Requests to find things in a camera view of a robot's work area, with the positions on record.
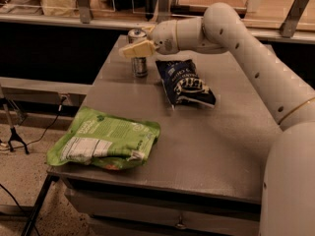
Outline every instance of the plastic bag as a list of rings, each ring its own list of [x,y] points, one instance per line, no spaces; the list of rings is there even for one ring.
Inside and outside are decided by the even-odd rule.
[[[176,104],[198,102],[214,107],[216,98],[210,88],[198,77],[191,59],[184,61],[156,61],[169,102]]]
[[[82,107],[68,132],[47,153],[47,163],[92,164],[121,170],[144,164],[157,141],[159,124],[138,122]]]

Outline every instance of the table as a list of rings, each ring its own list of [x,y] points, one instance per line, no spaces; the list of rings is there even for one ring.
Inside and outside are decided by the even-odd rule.
[[[116,116],[160,123],[148,162],[126,171],[66,164],[49,175],[66,197],[106,235],[258,235],[264,168],[281,133],[230,53],[148,58],[149,74],[134,78],[118,55],[120,36],[84,105]],[[217,97],[214,109],[192,104],[173,110],[155,60],[192,58]]]

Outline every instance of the gray tabletop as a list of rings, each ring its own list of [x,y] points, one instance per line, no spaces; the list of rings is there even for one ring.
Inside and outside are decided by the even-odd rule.
[[[134,78],[130,60],[118,55],[126,43],[126,36],[118,39],[84,104],[120,117],[159,122],[160,137],[148,162],[119,172],[68,164],[48,173],[259,203],[268,151],[281,130],[231,54],[175,56],[193,59],[217,103],[213,109],[193,104],[173,110],[155,60],[175,57],[149,58],[148,76]]]

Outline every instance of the drawer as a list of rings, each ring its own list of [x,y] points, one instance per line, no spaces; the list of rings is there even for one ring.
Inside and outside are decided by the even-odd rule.
[[[78,212],[92,216],[235,236],[257,236],[259,231],[258,221],[241,216],[235,218],[231,211],[219,208],[69,188],[65,196]]]

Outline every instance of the can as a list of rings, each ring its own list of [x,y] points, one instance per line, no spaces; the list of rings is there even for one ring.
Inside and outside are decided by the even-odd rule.
[[[147,34],[142,29],[131,29],[128,32],[129,43],[147,39]],[[148,74],[147,59],[145,57],[131,59],[132,72],[136,77],[145,77]]]

